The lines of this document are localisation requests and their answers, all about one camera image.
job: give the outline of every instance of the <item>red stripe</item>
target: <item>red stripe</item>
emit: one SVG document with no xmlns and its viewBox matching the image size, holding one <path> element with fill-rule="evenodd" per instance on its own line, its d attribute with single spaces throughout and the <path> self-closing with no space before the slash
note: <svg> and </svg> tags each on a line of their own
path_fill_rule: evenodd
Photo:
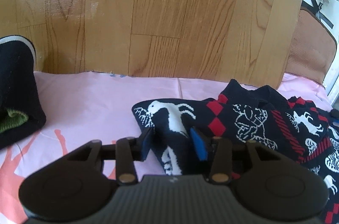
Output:
<svg viewBox="0 0 339 224">
<path fill-rule="evenodd" d="M 300 154 L 300 155 L 303 155 L 303 154 L 304 154 L 301 150 L 296 150 L 296 149 L 293 148 L 293 147 L 292 147 L 292 149 L 293 149 L 296 153 L 298 153 L 298 154 Z"/>
<path fill-rule="evenodd" d="M 320 147 L 317 147 L 316 150 L 312 153 L 317 157 L 321 153 Z"/>
<path fill-rule="evenodd" d="M 333 212 L 328 211 L 325 218 L 325 224 L 331 224 L 333 218 Z"/>
<path fill-rule="evenodd" d="M 294 136 L 292 136 L 292 134 L 291 134 L 289 131 L 285 131 L 285 133 L 284 133 L 284 131 L 282 131 L 282 133 L 284 134 L 284 136 L 285 136 L 289 141 L 294 142 L 298 147 L 300 147 L 300 149 L 302 149 L 302 150 L 305 151 L 305 149 L 304 149 L 303 147 L 300 146 L 298 140 L 297 140 Z"/>
<path fill-rule="evenodd" d="M 332 145 L 332 142 L 330 141 L 329 137 L 326 138 L 326 148 L 329 148 Z"/>
<path fill-rule="evenodd" d="M 295 137 L 293 137 L 291 134 L 285 135 L 285 137 L 290 141 L 296 144 L 298 147 L 300 147 L 302 150 L 305 150 L 303 147 L 300 146 L 299 142 Z"/>
<path fill-rule="evenodd" d="M 334 206 L 333 206 L 333 213 L 338 214 L 338 211 L 339 211 L 339 204 L 334 203 Z"/>
<path fill-rule="evenodd" d="M 328 148 L 328 140 L 327 140 L 327 138 L 324 138 L 323 142 L 324 142 L 324 150 L 325 150 L 325 149 Z"/>
<path fill-rule="evenodd" d="M 324 145 L 324 141 L 320 142 L 320 148 L 321 148 L 321 152 L 323 153 L 325 150 L 325 145 Z"/>
<path fill-rule="evenodd" d="M 293 146 L 295 146 L 296 149 L 305 151 L 305 149 L 304 149 L 303 147 L 301 147 L 301 146 L 299 145 L 299 143 L 295 143 L 295 142 L 293 142 L 293 141 L 289 141 L 289 142 L 290 142 L 290 144 L 292 144 Z"/>
<path fill-rule="evenodd" d="M 282 119 L 282 116 L 280 115 L 279 111 L 272 111 L 273 115 L 279 119 Z"/>
<path fill-rule="evenodd" d="M 314 151 L 314 152 L 317 152 L 317 156 L 323 152 L 323 147 L 321 146 L 321 143 L 322 143 L 322 142 L 320 142 L 320 143 L 318 144 L 318 147 L 317 147 L 316 150 Z"/>
<path fill-rule="evenodd" d="M 280 124 L 281 126 L 284 126 L 286 129 L 289 129 L 289 127 L 286 125 L 286 123 L 285 123 L 284 121 L 281 121 L 281 120 L 277 120 L 277 119 L 276 119 L 276 122 L 277 122 L 278 124 Z"/>
<path fill-rule="evenodd" d="M 278 127 L 279 127 L 282 131 L 284 131 L 286 134 L 288 134 L 288 135 L 290 135 L 291 137 L 294 138 L 294 136 L 292 136 L 292 134 L 291 134 L 291 132 L 289 131 L 289 129 L 286 129 L 286 128 L 281 127 L 281 126 L 279 126 L 279 125 L 278 125 Z"/>
</svg>

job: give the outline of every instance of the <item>white sock stripe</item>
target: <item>white sock stripe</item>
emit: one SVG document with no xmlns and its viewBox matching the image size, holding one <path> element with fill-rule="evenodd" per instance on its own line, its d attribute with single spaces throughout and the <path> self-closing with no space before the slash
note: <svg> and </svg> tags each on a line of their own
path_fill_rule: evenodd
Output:
<svg viewBox="0 0 339 224">
<path fill-rule="evenodd" d="M 31 42 L 29 42 L 25 37 L 19 36 L 19 35 L 10 35 L 7 37 L 3 37 L 0 39 L 0 45 L 7 43 L 7 42 L 11 42 L 11 41 L 20 41 L 24 44 L 27 45 L 27 47 L 30 49 L 32 56 L 33 56 L 33 64 L 35 64 L 35 50 L 33 45 L 31 44 Z"/>
</svg>

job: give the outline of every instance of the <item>brass screw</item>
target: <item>brass screw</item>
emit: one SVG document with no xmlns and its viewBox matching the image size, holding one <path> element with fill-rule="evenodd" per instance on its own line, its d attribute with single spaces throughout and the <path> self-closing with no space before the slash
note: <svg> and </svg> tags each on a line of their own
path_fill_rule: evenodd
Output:
<svg viewBox="0 0 339 224">
<path fill-rule="evenodd" d="M 212 175 L 212 180 L 217 183 L 225 183 L 229 180 L 229 176 L 225 173 L 216 173 Z"/>
<path fill-rule="evenodd" d="M 130 173 L 123 173 L 119 176 L 119 181 L 121 183 L 132 183 L 136 177 Z"/>
</svg>

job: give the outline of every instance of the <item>ridged texture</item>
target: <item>ridged texture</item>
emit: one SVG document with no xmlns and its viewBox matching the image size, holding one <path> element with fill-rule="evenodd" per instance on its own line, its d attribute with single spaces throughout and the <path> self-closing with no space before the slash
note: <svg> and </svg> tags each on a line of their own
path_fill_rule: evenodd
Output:
<svg viewBox="0 0 339 224">
<path fill-rule="evenodd" d="M 322 84 L 336 50 L 336 41 L 325 26 L 301 9 L 285 71 Z"/>
<path fill-rule="evenodd" d="M 30 219 L 25 224 L 43 223 L 45 222 Z M 118 189 L 114 198 L 100 212 L 89 218 L 69 223 L 272 224 L 279 222 L 263 219 L 245 210 L 228 187 L 213 186 L 205 182 L 202 176 L 187 175 L 146 176 L 136 186 Z M 298 223 L 321 224 L 315 218 Z"/>
</svg>

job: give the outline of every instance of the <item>metal screw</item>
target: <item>metal screw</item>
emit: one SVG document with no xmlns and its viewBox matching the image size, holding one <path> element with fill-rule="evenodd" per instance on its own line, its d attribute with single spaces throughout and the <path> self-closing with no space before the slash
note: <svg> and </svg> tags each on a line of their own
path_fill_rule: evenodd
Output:
<svg viewBox="0 0 339 224">
<path fill-rule="evenodd" d="M 319 5 L 318 5 L 319 10 L 321 10 L 324 3 L 325 3 L 324 0 L 320 0 Z"/>
<path fill-rule="evenodd" d="M 229 176 L 225 173 L 216 173 L 212 175 L 212 180 L 217 183 L 225 183 L 229 180 Z"/>
<path fill-rule="evenodd" d="M 119 181 L 121 183 L 132 183 L 136 177 L 130 173 L 123 173 L 119 176 Z"/>
</svg>

